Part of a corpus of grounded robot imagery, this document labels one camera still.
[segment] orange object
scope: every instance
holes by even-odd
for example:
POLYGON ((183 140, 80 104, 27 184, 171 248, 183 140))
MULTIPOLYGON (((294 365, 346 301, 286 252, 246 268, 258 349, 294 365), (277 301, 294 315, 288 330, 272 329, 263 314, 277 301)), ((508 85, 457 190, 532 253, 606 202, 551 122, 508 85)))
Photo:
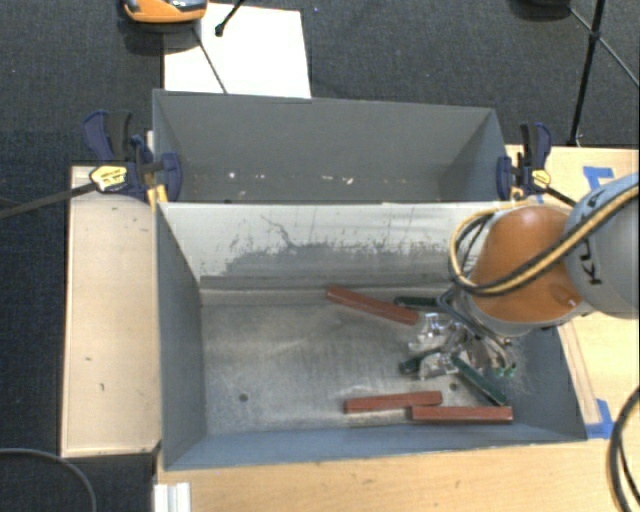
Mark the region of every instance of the orange object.
MULTIPOLYGON (((568 214, 549 206, 524 206, 504 214, 491 227, 471 280, 483 284, 503 277, 558 241, 568 214)), ((549 322, 582 302, 564 263, 532 283, 498 297, 473 297, 485 314, 506 322, 549 322)))
POLYGON ((127 16, 141 23, 183 23, 199 20, 207 12, 207 0, 124 0, 127 16))
POLYGON ((363 396, 350 398, 344 402, 344 412, 388 411, 413 406, 433 406, 442 403, 440 391, 418 391, 395 395, 363 396))
POLYGON ((513 409, 504 407, 423 407, 411 408, 411 418, 429 423, 501 424, 513 421, 513 409))
POLYGON ((381 316, 394 322, 407 325, 415 325, 420 319, 420 314, 412 309, 396 306, 390 302, 361 295, 346 288, 331 286, 327 289, 327 299, 337 304, 342 304, 353 309, 364 311, 372 315, 381 316))

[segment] dark floor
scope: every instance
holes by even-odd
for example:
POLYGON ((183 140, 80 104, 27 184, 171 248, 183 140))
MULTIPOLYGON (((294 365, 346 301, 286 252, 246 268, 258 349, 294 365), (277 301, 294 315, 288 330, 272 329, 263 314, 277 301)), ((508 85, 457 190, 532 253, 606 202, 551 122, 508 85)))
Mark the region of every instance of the dark floor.
MULTIPOLYGON (((521 0, 265 0, 300 9, 314 96, 496 109, 507 143, 542 121, 567 140, 587 29, 521 0)), ((595 0, 574 0, 590 20, 595 0)), ((603 37, 636 77, 640 3, 608 2, 603 37)), ((64 189, 91 159, 79 124, 96 109, 151 127, 161 36, 133 30, 117 0, 5 2, 0 18, 0 197, 64 189)), ((638 147, 638 88, 598 47, 581 144, 638 147)), ((0 448, 57 451, 65 295, 65 206, 0 221, 0 448)), ((80 461, 100 510, 150 510, 149 457, 80 461)), ((0 457, 0 510, 89 510, 80 484, 51 463, 0 457)))

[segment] yellow cable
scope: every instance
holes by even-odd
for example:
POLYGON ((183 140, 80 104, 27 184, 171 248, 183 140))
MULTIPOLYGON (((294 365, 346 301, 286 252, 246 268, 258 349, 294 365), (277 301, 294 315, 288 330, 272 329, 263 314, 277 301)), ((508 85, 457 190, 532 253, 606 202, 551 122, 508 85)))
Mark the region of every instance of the yellow cable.
MULTIPOLYGON (((514 288, 514 287, 522 284, 524 281, 529 279, 532 275, 534 275, 537 272, 539 272, 539 271, 541 271, 543 269, 546 269, 547 267, 553 265, 559 258, 562 257, 562 254, 564 253, 565 250, 568 250, 573 245, 576 245, 577 243, 579 243, 583 238, 586 238, 587 234, 592 229, 594 229, 599 224, 601 224, 610 213, 612 213, 617 208, 621 207, 623 204, 631 201, 632 199, 634 199, 636 197, 638 197, 638 186, 637 185, 635 187, 632 187, 632 188, 626 190, 625 192, 620 194, 618 197, 616 197, 614 200, 610 201, 609 203, 606 203, 593 216, 593 218, 591 218, 589 221, 585 222, 571 237, 567 238, 558 247, 556 247, 552 252, 550 252, 545 258, 540 260, 538 263, 533 265, 531 268, 528 268, 527 270, 523 271, 521 274, 518 274, 518 275, 514 276, 513 278, 509 279, 508 281, 505 281, 504 283, 501 283, 501 284, 498 284, 498 285, 495 285, 495 286, 492 286, 492 287, 489 287, 489 288, 485 288, 482 291, 484 293, 501 293, 501 292, 504 292, 504 291, 509 291, 509 289, 514 288)), ((483 211, 477 212, 477 213, 467 217, 456 228, 456 230, 454 232, 454 236, 451 239, 451 242, 449 244, 449 257, 451 259, 451 266, 452 266, 453 272, 455 273, 455 275, 459 279, 459 281, 462 282, 463 284, 465 284, 466 286, 469 286, 471 288, 477 288, 477 287, 479 287, 481 285, 478 285, 477 283, 474 283, 473 281, 467 279, 464 275, 462 275, 462 269, 460 268, 460 265, 458 263, 458 256, 457 256, 457 253, 456 253, 456 240, 458 238, 458 234, 460 233, 460 231, 462 231, 462 229, 467 224, 469 224, 471 221, 477 219, 478 217, 481 217, 483 215, 488 215, 488 214, 491 214, 491 213, 495 213, 497 210, 507 210, 507 209, 512 209, 514 207, 515 206, 513 204, 509 203, 508 205, 505 205, 504 207, 499 207, 498 209, 487 209, 487 210, 483 210, 483 211)))

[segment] gray bin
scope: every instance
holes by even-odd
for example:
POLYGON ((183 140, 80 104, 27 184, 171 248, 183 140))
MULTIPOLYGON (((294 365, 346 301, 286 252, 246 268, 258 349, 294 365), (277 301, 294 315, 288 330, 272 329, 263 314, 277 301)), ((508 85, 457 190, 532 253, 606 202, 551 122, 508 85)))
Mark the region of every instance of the gray bin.
POLYGON ((185 166, 180 202, 161 204, 156 223, 166 469, 586 438, 555 329, 518 340, 516 376, 496 381, 511 425, 342 413, 346 398, 418 390, 441 390, 444 405, 488 404, 456 376, 399 375, 417 328, 328 302, 324 290, 391 300, 448 287, 452 230, 495 198, 504 146, 492 111, 159 91, 154 100, 156 150, 176 150, 185 166))

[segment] clamp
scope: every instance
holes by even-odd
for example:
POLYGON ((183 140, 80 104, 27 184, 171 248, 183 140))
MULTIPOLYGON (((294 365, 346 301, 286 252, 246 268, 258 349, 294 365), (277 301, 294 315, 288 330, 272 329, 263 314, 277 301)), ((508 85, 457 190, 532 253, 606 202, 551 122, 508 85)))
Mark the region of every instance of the clamp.
POLYGON ((169 201, 176 201, 183 176, 178 155, 163 153, 160 161, 154 162, 144 139, 140 135, 128 136, 130 121, 130 112, 97 110, 82 122, 85 144, 104 164, 91 173, 91 180, 100 192, 123 194, 140 201, 147 200, 149 190, 164 185, 169 201))
POLYGON ((524 152, 518 152, 517 166, 509 156, 498 160, 496 185, 503 201, 524 199, 548 192, 551 178, 544 164, 551 153, 551 132, 542 123, 521 124, 524 152))

